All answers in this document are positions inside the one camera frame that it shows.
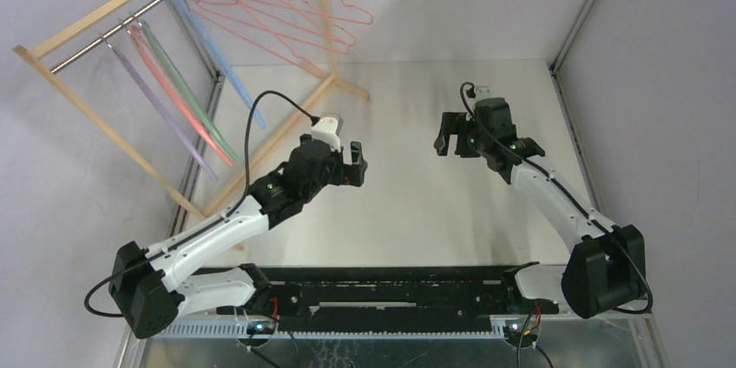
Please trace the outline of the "blue plastic hanger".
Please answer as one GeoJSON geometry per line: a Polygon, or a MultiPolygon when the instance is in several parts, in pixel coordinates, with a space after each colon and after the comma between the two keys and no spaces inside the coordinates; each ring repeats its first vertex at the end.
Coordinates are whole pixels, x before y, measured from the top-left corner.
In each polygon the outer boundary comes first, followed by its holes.
{"type": "Polygon", "coordinates": [[[224,74],[246,106],[253,110],[253,98],[247,91],[246,86],[239,79],[238,75],[234,72],[232,65],[228,62],[217,42],[209,34],[207,27],[200,17],[188,7],[185,0],[170,0],[170,2],[173,4],[177,12],[184,16],[193,27],[195,36],[204,47],[215,67],[224,74]]]}

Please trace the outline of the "purple plastic hanger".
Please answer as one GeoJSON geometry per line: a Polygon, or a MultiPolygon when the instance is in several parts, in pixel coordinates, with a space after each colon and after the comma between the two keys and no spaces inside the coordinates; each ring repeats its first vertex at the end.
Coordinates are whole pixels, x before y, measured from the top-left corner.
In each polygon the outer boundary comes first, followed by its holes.
{"type": "Polygon", "coordinates": [[[207,164],[201,154],[197,151],[194,144],[185,136],[184,131],[177,125],[172,114],[166,109],[161,100],[155,95],[154,91],[148,86],[141,74],[135,69],[133,64],[121,53],[120,50],[113,47],[111,44],[106,43],[110,50],[115,54],[118,61],[122,64],[123,68],[128,72],[128,75],[133,79],[135,84],[139,87],[141,92],[146,96],[148,101],[154,107],[160,117],[166,122],[166,124],[174,131],[175,135],[179,139],[180,143],[189,152],[191,157],[196,161],[198,165],[207,173],[208,177],[217,181],[218,176],[213,171],[211,166],[207,164]]]}

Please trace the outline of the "green plastic hanger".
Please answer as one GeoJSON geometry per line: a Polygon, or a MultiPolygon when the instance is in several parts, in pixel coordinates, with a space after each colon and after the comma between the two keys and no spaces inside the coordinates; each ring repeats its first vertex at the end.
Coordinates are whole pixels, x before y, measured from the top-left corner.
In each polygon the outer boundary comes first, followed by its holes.
{"type": "Polygon", "coordinates": [[[139,49],[139,56],[156,81],[202,140],[228,165],[237,160],[237,154],[228,145],[210,116],[197,101],[183,74],[147,23],[140,22],[129,28],[131,39],[139,49]]]}

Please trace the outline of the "pink curved plastic hanger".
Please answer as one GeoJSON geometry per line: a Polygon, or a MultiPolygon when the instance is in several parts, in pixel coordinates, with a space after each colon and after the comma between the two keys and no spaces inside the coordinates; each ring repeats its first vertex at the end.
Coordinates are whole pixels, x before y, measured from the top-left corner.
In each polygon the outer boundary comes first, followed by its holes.
{"type": "MultiPolygon", "coordinates": [[[[183,98],[178,88],[174,85],[173,79],[169,76],[168,72],[165,71],[161,62],[154,54],[154,49],[148,43],[147,38],[144,35],[144,31],[141,27],[134,26],[126,28],[126,34],[134,49],[141,58],[141,61],[148,69],[149,73],[156,80],[164,95],[168,98],[176,109],[181,113],[187,124],[194,130],[194,132],[209,146],[215,154],[224,161],[228,166],[233,165],[233,158],[227,153],[209,134],[206,126],[197,116],[191,105],[183,98]]],[[[210,175],[210,178],[217,181],[217,174],[214,172],[212,166],[205,160],[203,154],[199,152],[195,144],[190,141],[184,134],[184,130],[177,124],[174,114],[164,106],[161,99],[151,89],[148,83],[142,78],[132,63],[117,49],[114,49],[115,55],[119,58],[119,61],[123,64],[123,67],[127,70],[129,75],[134,79],[134,82],[139,86],[144,95],[148,98],[154,109],[160,114],[165,120],[169,127],[174,131],[176,136],[180,139],[185,148],[193,156],[195,161],[202,166],[205,171],[210,175]]]]}

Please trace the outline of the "pink notched hanger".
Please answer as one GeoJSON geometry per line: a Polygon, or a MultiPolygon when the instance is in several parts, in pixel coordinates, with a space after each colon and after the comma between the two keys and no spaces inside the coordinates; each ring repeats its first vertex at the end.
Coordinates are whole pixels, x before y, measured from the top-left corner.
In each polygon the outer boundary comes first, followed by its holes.
{"type": "Polygon", "coordinates": [[[309,56],[312,49],[327,52],[332,42],[320,22],[292,13],[274,12],[242,0],[186,0],[204,20],[269,56],[293,64],[316,77],[333,75],[333,66],[321,67],[309,56]]]}

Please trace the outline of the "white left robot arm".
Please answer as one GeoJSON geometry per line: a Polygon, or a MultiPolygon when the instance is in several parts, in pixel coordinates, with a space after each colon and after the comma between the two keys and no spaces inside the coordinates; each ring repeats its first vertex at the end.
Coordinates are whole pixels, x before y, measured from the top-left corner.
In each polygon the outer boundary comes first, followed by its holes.
{"type": "Polygon", "coordinates": [[[271,283],[253,263],[217,273],[200,269],[228,248],[301,213],[324,187],[361,187],[367,162],[359,142],[352,142],[350,151],[352,160],[345,164],[341,149],[302,135],[289,159],[251,182],[232,206],[157,245],[141,248],[131,241],[122,246],[108,291],[135,337],[153,337],[185,315],[223,306],[265,311],[271,283]]]}

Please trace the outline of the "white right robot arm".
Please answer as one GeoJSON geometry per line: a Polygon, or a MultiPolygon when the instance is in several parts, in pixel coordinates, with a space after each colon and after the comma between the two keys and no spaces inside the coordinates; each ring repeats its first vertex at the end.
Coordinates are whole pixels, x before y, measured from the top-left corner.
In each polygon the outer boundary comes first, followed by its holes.
{"type": "Polygon", "coordinates": [[[536,206],[569,252],[563,269],[528,263],[514,270],[512,282],[501,290],[507,309],[525,312],[541,299],[561,302],[590,319],[608,311],[630,314],[628,303],[645,299],[639,312],[650,312],[654,297],[646,280],[641,232],[596,210],[534,139],[518,136],[503,98],[480,100],[464,112],[444,112],[434,142],[438,155],[448,154],[452,136],[457,138],[457,156],[485,159],[490,170],[536,206]]]}

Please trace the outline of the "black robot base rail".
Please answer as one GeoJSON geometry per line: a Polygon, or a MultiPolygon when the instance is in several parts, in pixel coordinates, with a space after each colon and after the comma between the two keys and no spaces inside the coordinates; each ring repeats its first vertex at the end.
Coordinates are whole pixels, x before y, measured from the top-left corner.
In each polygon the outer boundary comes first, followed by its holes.
{"type": "Polygon", "coordinates": [[[521,266],[271,266],[271,288],[254,303],[186,316],[162,337],[501,338],[531,312],[583,323],[561,299],[527,299],[515,285],[521,266]]]}

